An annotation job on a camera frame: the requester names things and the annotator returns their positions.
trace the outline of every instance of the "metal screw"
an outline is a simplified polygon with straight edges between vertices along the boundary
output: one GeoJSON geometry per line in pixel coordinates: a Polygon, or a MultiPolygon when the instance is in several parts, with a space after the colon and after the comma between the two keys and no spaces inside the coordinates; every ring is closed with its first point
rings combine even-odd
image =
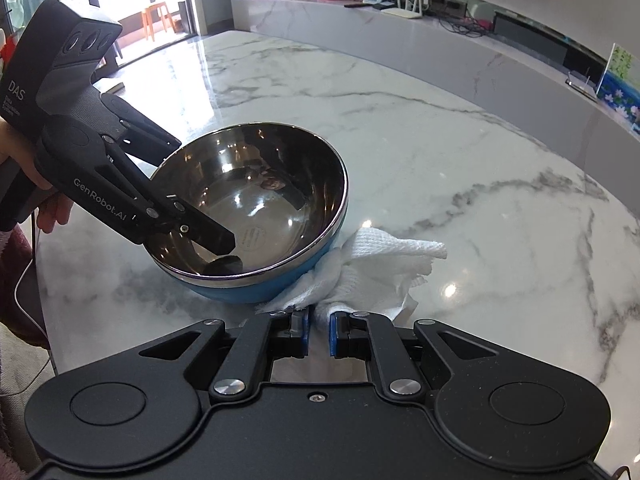
{"type": "Polygon", "coordinates": [[[389,389],[398,395],[412,395],[420,391],[420,383],[413,379],[396,379],[389,385],[389,389]]]}
{"type": "Polygon", "coordinates": [[[244,383],[240,379],[222,379],[213,385],[220,395],[235,395],[244,391],[244,383]]]}

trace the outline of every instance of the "flower painting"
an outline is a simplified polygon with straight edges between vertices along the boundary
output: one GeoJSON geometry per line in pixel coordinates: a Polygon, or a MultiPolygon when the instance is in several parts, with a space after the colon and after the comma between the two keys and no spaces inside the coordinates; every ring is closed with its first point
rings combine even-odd
{"type": "Polygon", "coordinates": [[[598,98],[640,134],[640,59],[614,44],[598,86],[598,98]]]}

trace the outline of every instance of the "finger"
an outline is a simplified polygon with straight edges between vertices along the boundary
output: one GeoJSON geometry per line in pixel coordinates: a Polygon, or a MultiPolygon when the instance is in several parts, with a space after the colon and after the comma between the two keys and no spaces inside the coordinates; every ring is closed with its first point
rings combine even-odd
{"type": "Polygon", "coordinates": [[[41,189],[50,189],[51,184],[38,173],[33,165],[35,153],[31,143],[20,133],[14,130],[9,123],[0,123],[0,151],[6,159],[10,156],[20,166],[33,183],[41,189]]]}
{"type": "Polygon", "coordinates": [[[52,232],[56,225],[55,209],[55,201],[52,200],[43,202],[38,208],[38,219],[36,220],[36,224],[46,234],[52,232]]]}
{"type": "Polygon", "coordinates": [[[71,208],[73,207],[73,201],[63,195],[58,194],[58,208],[56,209],[56,220],[60,225],[66,225],[69,222],[69,216],[71,215],[71,208]]]}

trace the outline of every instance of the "white towel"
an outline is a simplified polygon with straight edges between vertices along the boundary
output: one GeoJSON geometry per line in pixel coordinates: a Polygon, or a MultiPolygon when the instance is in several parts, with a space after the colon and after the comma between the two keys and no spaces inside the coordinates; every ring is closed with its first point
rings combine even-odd
{"type": "Polygon", "coordinates": [[[364,310],[391,320],[404,312],[408,317],[417,306],[410,289],[426,282],[434,258],[446,257],[441,243],[402,240],[380,229],[361,228],[258,311],[316,304],[316,326],[326,326],[337,311],[364,310]]]}

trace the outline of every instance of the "cable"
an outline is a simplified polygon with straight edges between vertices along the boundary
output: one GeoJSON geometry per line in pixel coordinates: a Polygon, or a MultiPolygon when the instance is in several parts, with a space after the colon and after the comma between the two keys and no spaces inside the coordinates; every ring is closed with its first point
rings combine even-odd
{"type": "Polygon", "coordinates": [[[619,480],[622,478],[622,475],[626,473],[629,476],[629,480],[631,480],[631,471],[626,465],[618,468],[615,473],[611,476],[611,480],[619,480]]]}
{"type": "MultiPolygon", "coordinates": [[[[18,306],[18,309],[20,309],[20,312],[29,321],[31,321],[37,327],[38,330],[40,330],[40,332],[42,333],[42,335],[44,336],[46,341],[49,342],[49,338],[47,337],[47,333],[44,331],[44,329],[36,322],[36,320],[33,319],[33,317],[30,316],[30,314],[26,310],[24,310],[22,308],[22,305],[20,304],[20,301],[18,301],[18,288],[20,287],[20,284],[22,283],[22,279],[25,277],[25,275],[27,274],[28,270],[31,268],[31,264],[36,259],[36,231],[37,231],[37,227],[36,227],[36,221],[35,221],[35,213],[31,213],[31,260],[29,261],[27,266],[24,268],[22,274],[20,275],[20,278],[18,279],[18,283],[15,284],[14,301],[15,301],[15,304],[18,306]]],[[[31,387],[31,385],[38,379],[38,377],[40,377],[41,373],[44,371],[44,369],[47,367],[47,365],[50,363],[50,361],[51,361],[51,355],[49,355],[49,358],[47,359],[47,361],[42,365],[42,368],[40,369],[40,371],[38,371],[38,373],[29,382],[29,384],[27,384],[23,389],[19,390],[18,392],[13,392],[11,394],[1,394],[0,395],[0,399],[2,399],[4,397],[13,397],[13,396],[20,395],[20,394],[23,394],[24,392],[26,392],[31,387]]]]}
{"type": "Polygon", "coordinates": [[[438,19],[442,28],[453,34],[459,34],[460,36],[466,36],[468,38],[482,38],[486,36],[489,31],[483,27],[478,20],[472,16],[468,16],[467,11],[468,9],[465,11],[464,18],[458,18],[446,12],[434,12],[433,10],[431,13],[438,19]]]}

